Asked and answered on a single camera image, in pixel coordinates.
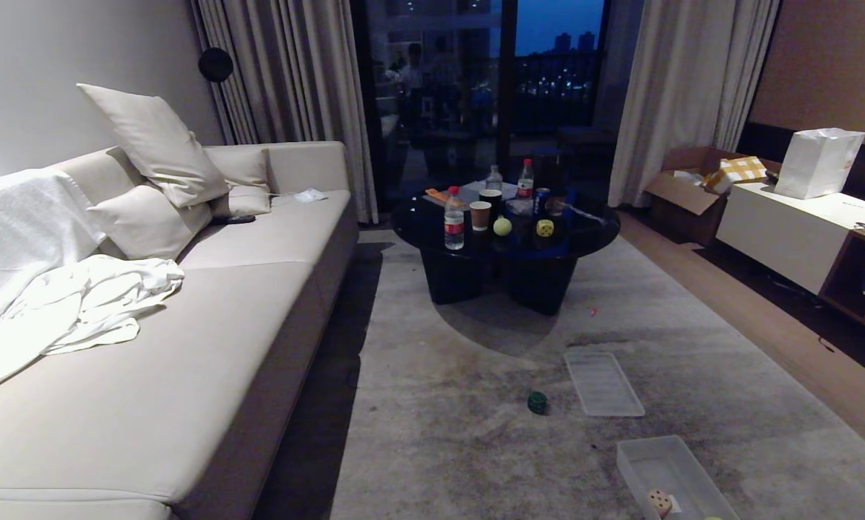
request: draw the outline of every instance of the white pillow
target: white pillow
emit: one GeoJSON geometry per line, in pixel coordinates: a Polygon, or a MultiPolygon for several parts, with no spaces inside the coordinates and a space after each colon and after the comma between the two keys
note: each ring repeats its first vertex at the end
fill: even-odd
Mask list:
{"type": "Polygon", "coordinates": [[[151,184],[136,186],[88,211],[131,260],[174,259],[211,220],[207,204],[174,207],[151,184]]]}
{"type": "Polygon", "coordinates": [[[223,174],[164,99],[77,83],[111,122],[115,141],[176,207],[228,191],[223,174]]]}
{"type": "Polygon", "coordinates": [[[268,201],[267,150],[256,146],[205,149],[223,172],[230,193],[211,201],[214,217],[244,217],[271,212],[268,201]]]}

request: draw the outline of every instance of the white blanket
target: white blanket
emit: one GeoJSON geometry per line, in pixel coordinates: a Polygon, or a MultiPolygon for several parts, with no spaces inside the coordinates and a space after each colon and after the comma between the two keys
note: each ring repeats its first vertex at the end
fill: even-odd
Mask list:
{"type": "Polygon", "coordinates": [[[75,264],[105,239],[79,186],[56,169],[0,177],[0,316],[37,275],[75,264]]]}
{"type": "Polygon", "coordinates": [[[161,304],[183,278],[172,260],[104,254],[43,273],[0,318],[0,382],[41,355],[135,338],[135,316],[161,304]]]}

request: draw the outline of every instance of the gray rug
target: gray rug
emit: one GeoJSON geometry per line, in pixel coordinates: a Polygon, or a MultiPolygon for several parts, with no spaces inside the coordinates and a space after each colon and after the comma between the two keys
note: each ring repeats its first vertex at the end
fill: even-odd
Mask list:
{"type": "Polygon", "coordinates": [[[865,520],[865,442],[623,239],[580,260],[551,318],[502,292],[435,306],[417,250],[362,241],[384,261],[332,520],[634,520],[615,443],[669,434],[741,518],[865,520]],[[646,417],[587,417],[574,345],[613,352],[646,417]]]}

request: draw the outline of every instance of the sofa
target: sofa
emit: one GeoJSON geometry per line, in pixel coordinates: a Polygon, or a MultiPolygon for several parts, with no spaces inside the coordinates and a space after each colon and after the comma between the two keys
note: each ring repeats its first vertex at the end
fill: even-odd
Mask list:
{"type": "MultiPolygon", "coordinates": [[[[271,191],[326,200],[276,197],[254,222],[208,226],[136,339],[0,384],[0,520],[251,516],[358,227],[342,144],[250,146],[267,149],[271,191]]],[[[144,181],[119,148],[54,168],[92,204],[144,181]]]]}

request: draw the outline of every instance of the open cardboard box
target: open cardboard box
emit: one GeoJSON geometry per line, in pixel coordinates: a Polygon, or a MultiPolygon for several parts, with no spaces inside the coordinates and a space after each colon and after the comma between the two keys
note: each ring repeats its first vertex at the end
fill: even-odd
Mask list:
{"type": "MultiPolygon", "coordinates": [[[[722,159],[740,157],[746,155],[710,146],[670,151],[663,159],[660,173],[647,185],[647,188],[644,188],[644,191],[653,195],[650,202],[650,216],[670,230],[683,233],[695,243],[709,246],[715,240],[730,192],[713,194],[705,188],[674,178],[673,171],[696,170],[705,176],[717,171],[722,159]]],[[[778,173],[782,168],[779,162],[765,159],[759,161],[772,172],[778,173]]]]}

